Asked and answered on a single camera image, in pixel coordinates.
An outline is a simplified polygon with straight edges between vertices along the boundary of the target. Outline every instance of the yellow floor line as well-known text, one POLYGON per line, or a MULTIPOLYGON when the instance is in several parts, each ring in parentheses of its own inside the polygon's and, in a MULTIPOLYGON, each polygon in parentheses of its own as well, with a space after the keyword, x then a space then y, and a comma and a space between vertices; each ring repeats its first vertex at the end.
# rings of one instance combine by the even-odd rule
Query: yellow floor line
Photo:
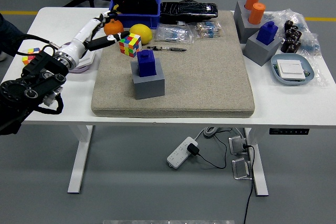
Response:
POLYGON ((37 15, 36 11, 24 11, 24 10, 0 10, 2 15, 37 15))
POLYGON ((306 21, 336 22, 336 18, 305 17, 306 21))

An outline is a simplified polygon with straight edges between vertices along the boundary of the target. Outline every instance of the plastic bag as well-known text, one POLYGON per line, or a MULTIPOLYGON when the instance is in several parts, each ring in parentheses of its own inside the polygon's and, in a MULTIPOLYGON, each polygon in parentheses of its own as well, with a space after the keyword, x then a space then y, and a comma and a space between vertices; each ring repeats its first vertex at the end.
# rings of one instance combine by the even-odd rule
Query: plastic bag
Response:
POLYGON ((192 44, 194 33, 188 24, 178 26, 159 23, 156 28, 155 40, 192 44))
POLYGON ((199 22, 195 26, 198 38, 215 38, 222 35, 222 27, 217 21, 199 22))
POLYGON ((299 55, 305 57, 310 66, 314 70, 315 77, 313 80, 308 82, 307 86, 327 86, 328 80, 323 76, 320 71, 318 58, 322 57, 320 44, 317 40, 317 34, 313 34, 304 19, 304 16, 293 12, 291 9, 281 10, 278 12, 266 12, 264 13, 264 18, 266 21, 273 21, 276 26, 279 27, 277 31, 277 36, 285 40, 285 29, 284 24, 287 20, 290 20, 298 27, 298 30, 302 32, 302 35, 299 39, 301 42, 300 48, 296 52, 299 55))

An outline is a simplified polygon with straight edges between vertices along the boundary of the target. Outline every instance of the blue plastic basket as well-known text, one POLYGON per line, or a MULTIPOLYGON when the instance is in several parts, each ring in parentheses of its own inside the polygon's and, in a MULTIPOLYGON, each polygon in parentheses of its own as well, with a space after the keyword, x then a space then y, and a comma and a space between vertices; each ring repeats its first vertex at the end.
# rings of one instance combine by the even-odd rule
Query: blue plastic basket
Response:
MULTIPOLYGON (((144 24, 151 29, 156 29, 160 20, 160 3, 161 0, 156 0, 158 14, 146 15, 146 14, 118 14, 118 20, 122 23, 124 28, 130 28, 135 24, 144 24)), ((114 7, 113 0, 110 4, 110 10, 114 7)))

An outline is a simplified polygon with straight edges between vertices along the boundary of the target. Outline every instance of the white table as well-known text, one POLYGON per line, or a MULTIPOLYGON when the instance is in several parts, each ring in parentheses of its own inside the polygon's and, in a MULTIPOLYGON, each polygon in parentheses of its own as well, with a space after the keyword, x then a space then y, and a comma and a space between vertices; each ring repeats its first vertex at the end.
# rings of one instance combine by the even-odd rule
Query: white table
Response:
MULTIPOLYGON (((37 14, 28 33, 48 39, 62 45, 93 17, 106 8, 63 8, 45 7, 37 14)), ((97 37, 103 36, 100 30, 97 37)), ((40 47, 39 41, 26 40, 20 50, 40 47)), ((326 80, 324 86, 283 86, 273 81, 269 65, 262 67, 245 58, 255 100, 255 112, 249 118, 104 118, 97 117, 91 111, 91 97, 99 66, 99 55, 89 70, 82 74, 69 74, 63 85, 62 97, 64 110, 60 115, 46 115, 33 112, 25 124, 64 124, 69 125, 79 140, 77 156, 70 179, 69 193, 78 193, 89 148, 93 125, 200 125, 222 127, 244 127, 247 130, 247 142, 255 147, 255 185, 259 196, 268 195, 263 167, 258 149, 258 139, 268 134, 272 128, 336 128, 336 84, 323 58, 317 59, 320 72, 326 80)), ((23 63, 21 56, 13 59, 5 80, 20 77, 23 63)))

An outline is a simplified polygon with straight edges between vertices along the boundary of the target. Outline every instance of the blue tray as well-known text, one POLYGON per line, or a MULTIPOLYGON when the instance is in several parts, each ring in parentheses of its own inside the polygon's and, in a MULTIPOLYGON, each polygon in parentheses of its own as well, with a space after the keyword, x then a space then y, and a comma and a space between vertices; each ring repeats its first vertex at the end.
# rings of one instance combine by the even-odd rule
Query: blue tray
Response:
POLYGON ((275 75, 275 77, 282 83, 287 85, 302 85, 306 84, 307 82, 314 79, 315 73, 314 70, 311 68, 309 62, 306 60, 305 57, 298 55, 298 54, 292 54, 292 53, 286 53, 286 54, 278 54, 274 55, 271 58, 271 68, 275 75), (299 60, 301 62, 301 66, 306 74, 306 72, 309 72, 310 74, 306 76, 305 80, 302 81, 295 81, 295 80, 284 80, 280 77, 279 71, 278 71, 278 64, 277 60, 299 60))
MULTIPOLYGON (((157 14, 145 15, 145 14, 118 14, 118 20, 122 23, 124 28, 130 28, 135 24, 144 24, 151 29, 156 29, 158 22, 160 21, 160 3, 161 0, 156 0, 157 2, 157 14)), ((110 10, 114 7, 114 1, 111 0, 110 10)))

